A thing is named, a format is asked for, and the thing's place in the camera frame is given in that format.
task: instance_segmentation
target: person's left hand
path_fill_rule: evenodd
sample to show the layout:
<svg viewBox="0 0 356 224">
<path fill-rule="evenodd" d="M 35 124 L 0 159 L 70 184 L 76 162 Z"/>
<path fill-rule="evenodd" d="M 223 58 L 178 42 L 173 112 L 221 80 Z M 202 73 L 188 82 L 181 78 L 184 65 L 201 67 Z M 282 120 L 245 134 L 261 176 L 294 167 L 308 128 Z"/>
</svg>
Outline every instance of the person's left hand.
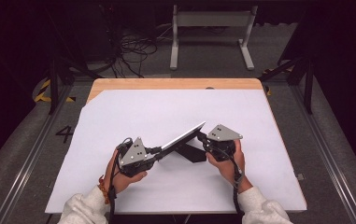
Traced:
<svg viewBox="0 0 356 224">
<path fill-rule="evenodd" d="M 116 160 L 116 155 L 117 155 L 117 149 L 114 150 L 113 157 L 111 160 L 108 162 L 107 168 L 106 168 L 106 174 L 105 174 L 105 189 L 108 191 L 108 188 L 110 186 L 110 177 L 111 177 L 111 171 L 113 169 L 113 164 L 114 160 Z M 115 176 L 113 177 L 113 186 L 114 189 L 116 190 L 116 194 L 122 192 L 128 186 L 132 183 L 140 181 L 143 177 L 145 177 L 148 173 L 146 171 L 140 172 L 137 175 L 134 175 L 133 177 L 128 177 L 126 175 L 120 174 L 119 173 L 119 165 L 117 164 L 116 168 L 114 169 L 114 174 Z"/>
</svg>

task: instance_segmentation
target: hand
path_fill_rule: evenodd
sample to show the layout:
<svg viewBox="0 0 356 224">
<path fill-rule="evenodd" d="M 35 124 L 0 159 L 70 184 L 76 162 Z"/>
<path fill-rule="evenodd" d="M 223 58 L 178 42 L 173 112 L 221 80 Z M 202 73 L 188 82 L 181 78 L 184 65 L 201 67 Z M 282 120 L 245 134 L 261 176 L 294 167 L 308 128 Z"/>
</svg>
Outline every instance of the hand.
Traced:
<svg viewBox="0 0 356 224">
<path fill-rule="evenodd" d="M 241 171 L 245 173 L 245 156 L 241 150 L 241 142 L 237 139 L 234 140 L 235 143 L 235 153 L 234 161 L 239 166 Z M 206 153 L 206 157 L 210 164 L 214 165 L 219 169 L 221 175 L 228 181 L 230 184 L 234 185 L 234 165 L 231 161 L 216 161 L 215 158 L 209 152 Z M 250 184 L 248 178 L 244 176 L 239 185 L 238 193 L 241 193 L 247 189 L 250 189 L 252 185 Z"/>
<path fill-rule="evenodd" d="M 111 177 L 111 172 L 113 169 L 113 164 L 114 160 L 116 160 L 116 155 L 117 155 L 117 149 L 114 150 L 113 157 L 111 160 L 108 162 L 107 168 L 106 168 L 106 174 L 105 174 L 105 189 L 108 190 L 110 186 L 110 177 Z M 128 177 L 126 175 L 122 175 L 119 173 L 119 165 L 116 165 L 116 168 L 114 170 L 114 177 L 113 177 L 113 186 L 114 189 L 116 190 L 116 194 L 122 192 L 128 186 L 132 183 L 140 181 L 143 177 L 145 177 L 148 173 L 146 171 L 140 172 L 137 175 L 134 175 L 133 177 Z"/>
</svg>

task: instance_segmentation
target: table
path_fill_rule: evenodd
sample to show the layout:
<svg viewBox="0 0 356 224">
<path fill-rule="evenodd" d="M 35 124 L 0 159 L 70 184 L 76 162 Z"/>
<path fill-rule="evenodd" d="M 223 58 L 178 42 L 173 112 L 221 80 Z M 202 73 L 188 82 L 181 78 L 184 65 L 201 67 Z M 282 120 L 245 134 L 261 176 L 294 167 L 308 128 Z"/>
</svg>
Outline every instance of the table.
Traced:
<svg viewBox="0 0 356 224">
<path fill-rule="evenodd" d="M 216 90 L 204 90 L 209 87 Z M 245 125 L 240 117 L 245 118 Z M 117 141 L 127 135 L 141 136 L 145 147 L 155 147 L 189 130 L 198 120 L 206 120 L 204 133 L 219 121 L 242 133 L 251 182 L 266 197 L 281 202 L 286 210 L 306 210 L 306 201 L 259 80 L 133 78 L 94 81 L 46 213 L 62 212 L 71 195 L 91 190 L 98 175 L 104 172 L 112 153 L 110 148 Z M 189 144 L 201 148 L 195 139 Z M 231 193 L 231 185 L 216 168 L 207 162 L 190 163 L 171 153 L 155 163 L 140 184 L 119 194 L 116 214 L 234 213 Z"/>
</svg>

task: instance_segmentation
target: white metal stand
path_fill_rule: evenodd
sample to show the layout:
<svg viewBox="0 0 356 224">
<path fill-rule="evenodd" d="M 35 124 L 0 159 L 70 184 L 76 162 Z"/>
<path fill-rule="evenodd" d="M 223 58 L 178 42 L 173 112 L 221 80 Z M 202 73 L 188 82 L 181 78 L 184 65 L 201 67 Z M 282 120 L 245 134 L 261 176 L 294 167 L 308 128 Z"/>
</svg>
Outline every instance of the white metal stand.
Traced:
<svg viewBox="0 0 356 224">
<path fill-rule="evenodd" d="M 251 28 L 256 17 L 257 7 L 251 11 L 180 11 L 174 5 L 173 12 L 173 43 L 170 68 L 178 69 L 178 27 L 179 26 L 245 26 L 244 38 L 239 39 L 239 47 L 249 70 L 254 69 L 248 51 Z"/>
</svg>

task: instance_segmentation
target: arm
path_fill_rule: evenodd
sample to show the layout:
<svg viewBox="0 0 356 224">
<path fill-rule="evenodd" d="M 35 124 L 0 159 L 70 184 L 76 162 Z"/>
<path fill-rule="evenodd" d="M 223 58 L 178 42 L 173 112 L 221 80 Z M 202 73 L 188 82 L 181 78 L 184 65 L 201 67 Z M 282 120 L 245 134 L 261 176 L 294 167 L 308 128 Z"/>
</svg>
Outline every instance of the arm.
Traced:
<svg viewBox="0 0 356 224">
<path fill-rule="evenodd" d="M 219 169 L 221 175 L 230 184 L 234 184 L 234 165 L 231 161 L 217 162 L 210 153 L 206 154 L 209 162 Z M 241 142 L 235 140 L 234 160 L 239 168 L 245 171 L 245 157 Z M 247 176 L 242 178 L 238 187 L 238 202 L 245 212 L 242 223 L 291 223 L 282 206 L 275 201 L 267 200 L 257 187 L 253 187 Z"/>
<path fill-rule="evenodd" d="M 112 172 L 112 166 L 114 160 L 116 160 L 117 150 L 114 151 L 113 157 L 109 161 L 106 172 L 104 189 L 105 195 L 99 186 L 95 186 L 91 192 L 84 196 L 82 194 L 76 194 L 71 197 L 64 205 L 64 211 L 62 212 L 61 219 L 58 223 L 67 224 L 84 224 L 84 223 L 107 223 L 105 213 L 108 210 L 108 204 L 105 203 L 107 197 L 107 191 L 110 186 L 110 177 Z M 113 178 L 113 186 L 116 190 L 116 194 L 122 192 L 132 183 L 140 181 L 147 175 L 146 172 L 141 172 L 133 177 L 121 175 L 119 173 L 119 167 L 115 169 L 115 176 Z"/>
</svg>

